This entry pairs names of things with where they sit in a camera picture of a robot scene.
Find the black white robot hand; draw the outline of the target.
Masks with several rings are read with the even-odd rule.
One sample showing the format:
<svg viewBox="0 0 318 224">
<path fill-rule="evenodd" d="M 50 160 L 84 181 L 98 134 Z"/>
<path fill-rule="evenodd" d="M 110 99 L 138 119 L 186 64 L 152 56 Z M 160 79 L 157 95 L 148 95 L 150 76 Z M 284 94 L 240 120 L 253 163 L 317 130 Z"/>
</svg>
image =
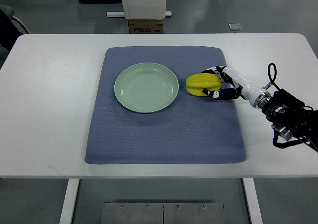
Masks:
<svg viewBox="0 0 318 224">
<path fill-rule="evenodd" d="M 202 92 L 215 100 L 231 100 L 239 97 L 248 101 L 255 109 L 261 109 L 272 95 L 264 88 L 255 87 L 239 72 L 227 66 L 215 66 L 203 71 L 217 76 L 221 83 L 228 83 L 230 88 L 222 88 L 216 91 L 203 89 Z"/>
</svg>

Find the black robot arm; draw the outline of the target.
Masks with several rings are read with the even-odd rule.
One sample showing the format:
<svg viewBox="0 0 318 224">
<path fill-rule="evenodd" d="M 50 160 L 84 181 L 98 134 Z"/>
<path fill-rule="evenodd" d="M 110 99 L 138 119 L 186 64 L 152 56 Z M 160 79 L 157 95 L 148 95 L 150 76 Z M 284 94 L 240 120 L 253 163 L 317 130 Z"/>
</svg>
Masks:
<svg viewBox="0 0 318 224">
<path fill-rule="evenodd" d="M 259 103 L 262 113 L 272 123 L 273 145 L 285 149 L 306 144 L 314 151 L 318 150 L 318 112 L 304 102 L 280 88 L 276 83 L 277 68 L 270 63 L 267 68 L 269 84 L 277 90 L 266 95 Z"/>
</svg>

